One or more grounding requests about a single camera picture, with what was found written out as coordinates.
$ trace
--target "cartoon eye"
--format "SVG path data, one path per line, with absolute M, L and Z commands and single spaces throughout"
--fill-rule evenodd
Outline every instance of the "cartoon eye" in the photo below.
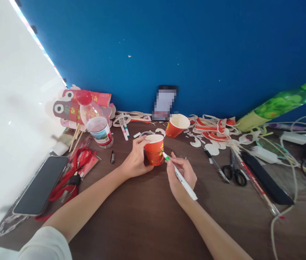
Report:
M 61 114 L 64 111 L 64 106 L 62 104 L 58 104 L 54 107 L 56 113 Z
M 65 96 L 67 96 L 68 98 L 70 98 L 70 100 L 74 97 L 74 93 L 72 91 L 67 91 L 65 93 Z

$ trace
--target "phone screen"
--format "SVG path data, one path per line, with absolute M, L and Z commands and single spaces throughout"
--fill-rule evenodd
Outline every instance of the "phone screen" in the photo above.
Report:
M 152 120 L 169 120 L 177 96 L 177 86 L 159 86 Z
M 50 156 L 31 182 L 16 207 L 14 214 L 37 216 L 42 214 L 49 195 L 57 184 L 65 165 L 67 157 Z

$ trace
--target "scissors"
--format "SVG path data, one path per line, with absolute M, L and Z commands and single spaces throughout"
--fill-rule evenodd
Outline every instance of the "scissors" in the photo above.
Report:
M 229 181 L 231 181 L 235 177 L 235 182 L 239 186 L 241 187 L 247 186 L 246 175 L 236 166 L 236 161 L 232 154 L 232 151 L 231 151 L 231 165 L 225 165 L 223 168 L 223 172 Z

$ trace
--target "green plastic bottle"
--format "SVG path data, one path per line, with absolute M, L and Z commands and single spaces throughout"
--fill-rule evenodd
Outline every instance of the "green plastic bottle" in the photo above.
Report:
M 306 84 L 296 90 L 283 91 L 237 121 L 237 127 L 247 132 L 306 104 Z

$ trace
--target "orange paper cup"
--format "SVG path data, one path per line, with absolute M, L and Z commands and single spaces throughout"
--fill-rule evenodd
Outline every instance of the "orange paper cup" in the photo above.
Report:
M 164 137 L 162 135 L 147 135 L 146 140 L 150 140 L 150 143 L 145 145 L 149 164 L 162 165 L 164 163 Z
M 166 130 L 165 130 L 165 134 L 168 137 L 175 138 L 184 129 L 188 127 L 190 127 L 190 121 L 188 117 L 182 114 L 175 114 L 170 118 L 170 121 L 167 124 Z

